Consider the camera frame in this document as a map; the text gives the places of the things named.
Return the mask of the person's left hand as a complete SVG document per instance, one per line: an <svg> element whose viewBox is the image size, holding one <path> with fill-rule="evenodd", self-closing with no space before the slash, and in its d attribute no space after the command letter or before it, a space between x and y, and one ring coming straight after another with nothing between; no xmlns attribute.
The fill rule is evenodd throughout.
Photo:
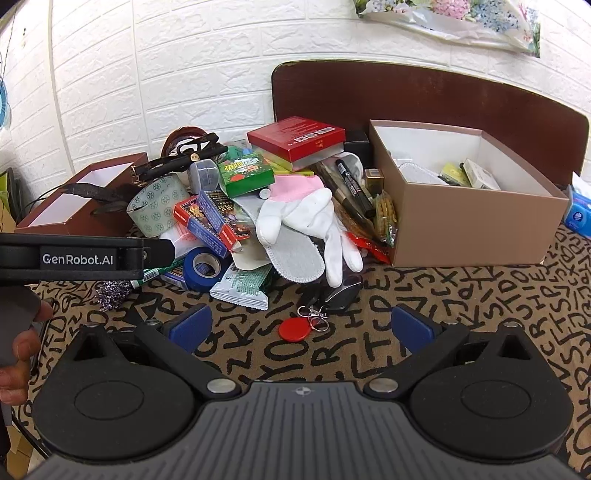
<svg viewBox="0 0 591 480"><path fill-rule="evenodd" d="M40 352L41 340L37 327L16 328L8 312L1 311L1 403L19 406L28 398L31 363Z"/></svg>

